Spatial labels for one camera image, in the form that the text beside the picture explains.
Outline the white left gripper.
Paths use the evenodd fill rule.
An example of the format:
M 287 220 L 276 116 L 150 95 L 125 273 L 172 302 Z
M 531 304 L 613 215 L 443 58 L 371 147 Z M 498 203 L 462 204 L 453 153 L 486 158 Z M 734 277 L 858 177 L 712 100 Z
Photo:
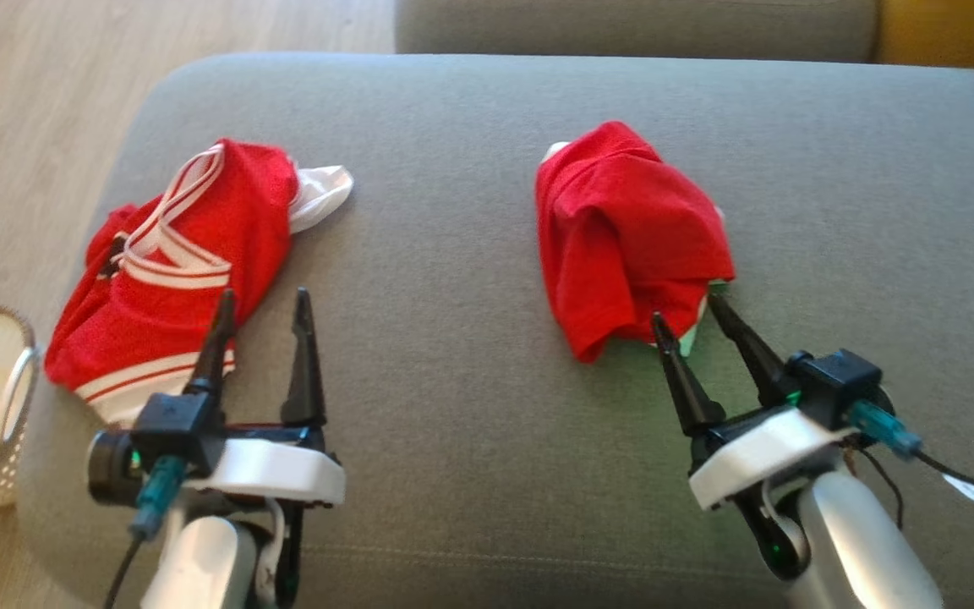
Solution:
M 236 332 L 236 294 L 221 293 L 216 315 L 192 376 L 185 385 L 189 396 L 220 398 L 227 367 L 228 344 Z M 233 425 L 213 473 L 187 479 L 187 488 L 220 492 L 230 497 L 273 498 L 304 505 L 341 505 L 347 498 L 347 473 L 317 441 L 327 424 L 320 351 L 312 299 L 297 288 L 293 312 L 295 352 L 287 397 L 281 407 L 284 425 Z

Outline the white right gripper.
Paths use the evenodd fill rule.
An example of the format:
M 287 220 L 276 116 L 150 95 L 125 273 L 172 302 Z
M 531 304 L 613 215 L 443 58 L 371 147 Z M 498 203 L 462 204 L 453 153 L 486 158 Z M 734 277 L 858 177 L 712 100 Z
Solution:
M 785 371 L 784 360 L 747 324 L 720 294 L 710 294 L 708 308 L 720 331 L 735 344 L 749 371 L 762 408 L 795 403 L 799 384 Z M 669 387 L 677 419 L 691 443 L 692 470 L 688 485 L 702 510 L 754 488 L 785 488 L 827 473 L 844 473 L 840 443 L 856 434 L 856 428 L 829 431 L 800 409 L 758 416 L 747 423 L 740 436 L 719 446 L 710 429 L 726 420 L 719 402 L 711 400 L 691 367 L 681 356 L 681 342 L 666 319 L 654 311 L 650 326 Z

